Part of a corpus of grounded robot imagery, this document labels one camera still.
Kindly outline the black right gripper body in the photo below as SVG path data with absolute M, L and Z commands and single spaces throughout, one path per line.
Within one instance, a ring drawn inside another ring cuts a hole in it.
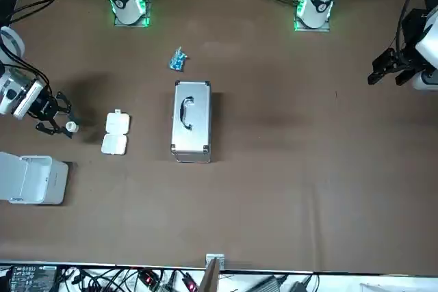
M 29 108 L 29 115 L 42 122 L 55 122 L 59 111 L 57 98 L 50 92 L 41 92 Z

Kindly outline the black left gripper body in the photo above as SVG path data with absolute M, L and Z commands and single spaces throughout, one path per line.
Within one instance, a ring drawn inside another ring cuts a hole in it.
M 414 67 L 422 62 L 419 53 L 415 50 L 415 45 L 420 40 L 427 15 L 427 10 L 414 8 L 402 20 L 404 45 L 401 48 L 399 58 L 405 67 Z

